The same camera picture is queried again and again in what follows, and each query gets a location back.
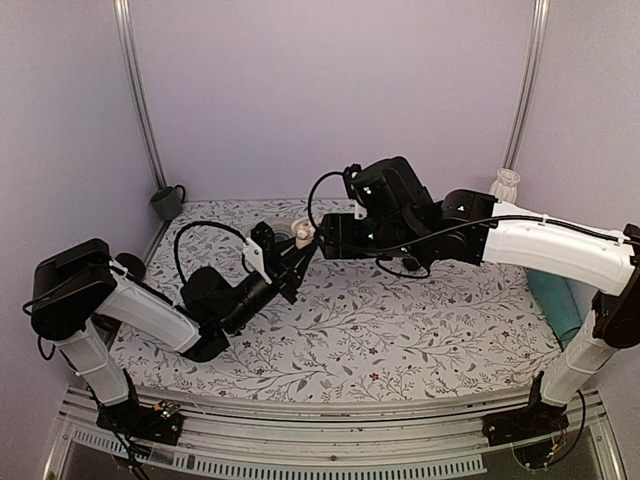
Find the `white earbuds charging case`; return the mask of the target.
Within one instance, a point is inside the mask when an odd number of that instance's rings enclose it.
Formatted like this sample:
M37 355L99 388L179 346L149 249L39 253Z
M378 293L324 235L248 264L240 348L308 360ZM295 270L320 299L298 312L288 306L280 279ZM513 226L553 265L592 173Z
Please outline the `white earbuds charging case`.
M315 238L315 227L308 218L294 220L291 224L291 232L294 235L295 246L301 250L311 245Z

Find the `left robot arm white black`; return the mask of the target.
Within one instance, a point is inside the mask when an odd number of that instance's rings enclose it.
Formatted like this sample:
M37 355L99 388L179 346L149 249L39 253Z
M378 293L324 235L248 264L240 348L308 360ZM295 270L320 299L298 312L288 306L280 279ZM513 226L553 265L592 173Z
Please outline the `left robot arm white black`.
M244 256L253 270L232 286L213 267L196 270L175 302L139 279L137 257L112 257L91 239L40 262L33 293L22 309L40 339L50 341L93 392L98 427L134 439L174 446L184 422L177 404L140 404L128 372L119 367L92 321L127 324L181 357L206 363L230 345L229 338L274 298L295 303L317 247L294 240L260 246L249 241Z

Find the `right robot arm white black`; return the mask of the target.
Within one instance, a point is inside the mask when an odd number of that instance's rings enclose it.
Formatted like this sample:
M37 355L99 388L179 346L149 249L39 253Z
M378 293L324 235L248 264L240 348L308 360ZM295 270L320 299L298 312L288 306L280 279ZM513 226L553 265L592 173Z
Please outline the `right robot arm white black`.
M508 264L572 279L596 291L576 336L534 378L524 407L486 415L491 445L567 426L571 398L623 349L639 342L639 230L598 230L533 213L466 189L434 200L403 157L341 172L355 212L314 222L328 259L412 258Z

